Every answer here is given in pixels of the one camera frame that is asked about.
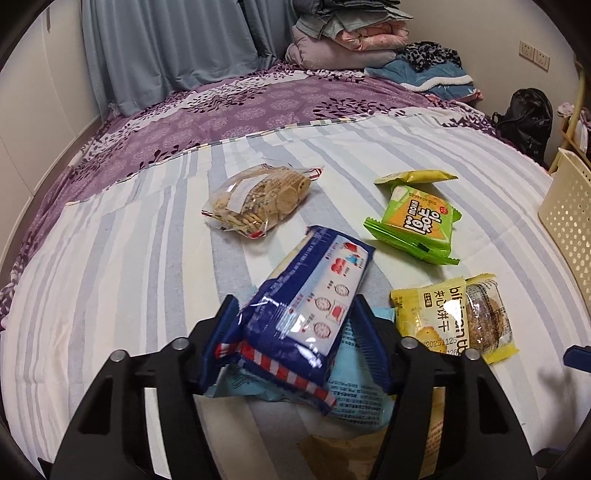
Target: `purple floral blanket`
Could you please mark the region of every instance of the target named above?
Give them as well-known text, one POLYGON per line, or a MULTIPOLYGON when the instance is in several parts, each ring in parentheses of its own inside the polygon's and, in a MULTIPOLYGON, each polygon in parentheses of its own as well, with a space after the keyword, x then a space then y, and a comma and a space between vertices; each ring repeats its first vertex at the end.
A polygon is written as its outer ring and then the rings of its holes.
POLYGON ((67 202, 87 199, 186 148, 290 124, 412 106, 454 110, 458 115, 446 126, 494 135, 484 115, 464 104, 428 98, 361 72, 304 72, 286 64, 174 93, 130 118, 109 120, 85 146, 78 164, 68 166, 45 195, 22 241, 10 283, 0 290, 0 319, 10 311, 23 269, 67 202))

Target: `pink blanket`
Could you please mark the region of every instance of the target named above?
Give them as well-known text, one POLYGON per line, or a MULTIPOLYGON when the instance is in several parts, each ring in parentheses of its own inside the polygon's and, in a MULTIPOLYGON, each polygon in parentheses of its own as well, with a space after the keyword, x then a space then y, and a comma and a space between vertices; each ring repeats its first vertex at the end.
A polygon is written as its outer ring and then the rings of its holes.
POLYGON ((335 42, 353 51, 402 50, 408 45, 406 22, 389 20, 347 32, 340 31, 335 42))

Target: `striped bedsheet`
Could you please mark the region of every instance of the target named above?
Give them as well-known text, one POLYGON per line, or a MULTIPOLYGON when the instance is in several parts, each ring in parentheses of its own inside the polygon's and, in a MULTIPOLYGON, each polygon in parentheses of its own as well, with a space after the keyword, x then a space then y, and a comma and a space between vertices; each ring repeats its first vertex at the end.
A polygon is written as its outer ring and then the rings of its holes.
MULTIPOLYGON (((212 316, 224 296, 243 303, 303 237, 326 225, 377 247, 363 286, 372 306, 392 288, 492 272, 520 353, 494 366, 533 452, 564 446, 591 406, 591 378, 562 365, 591 324, 558 249, 537 218, 551 178, 481 132, 442 128, 441 111, 407 109, 349 122, 313 122, 207 145, 140 171, 91 199, 66 206, 26 268, 2 334, 2 393, 25 454, 53 460, 85 389, 115 349, 153 352, 212 316), (259 163, 324 164, 307 200, 258 241, 211 230, 200 215, 209 193, 259 163), (375 242, 363 227, 387 197, 373 185, 389 173, 441 168, 438 184, 463 217, 457 267, 428 265, 375 242)), ((198 398, 223 477, 313 479, 295 445, 309 434, 362 433, 291 403, 198 398)), ((155 468, 168 475, 148 393, 155 468)))

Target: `blue curtain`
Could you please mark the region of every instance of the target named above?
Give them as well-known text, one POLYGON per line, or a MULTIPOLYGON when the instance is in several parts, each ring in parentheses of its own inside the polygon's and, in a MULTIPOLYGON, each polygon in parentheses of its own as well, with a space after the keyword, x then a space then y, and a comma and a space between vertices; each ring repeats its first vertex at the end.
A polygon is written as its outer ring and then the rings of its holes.
POLYGON ((82 14, 103 119, 261 65, 236 0, 82 0, 82 14))
POLYGON ((244 14, 259 55, 260 68, 268 69, 285 58, 293 41, 291 27, 298 19, 291 0, 242 0, 244 14))

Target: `yellow biscuit package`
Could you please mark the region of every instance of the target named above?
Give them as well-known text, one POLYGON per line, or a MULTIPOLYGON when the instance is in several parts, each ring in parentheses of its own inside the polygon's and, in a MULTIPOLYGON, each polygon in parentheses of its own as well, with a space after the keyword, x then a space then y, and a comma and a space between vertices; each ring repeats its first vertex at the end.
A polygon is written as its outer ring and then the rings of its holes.
POLYGON ((460 355, 470 348, 466 325, 466 280, 454 278, 424 288, 392 290, 396 326, 429 350, 460 355))
POLYGON ((518 352, 492 274, 392 290, 390 298, 400 333, 415 337, 429 350, 460 355, 475 348, 489 364, 518 352))

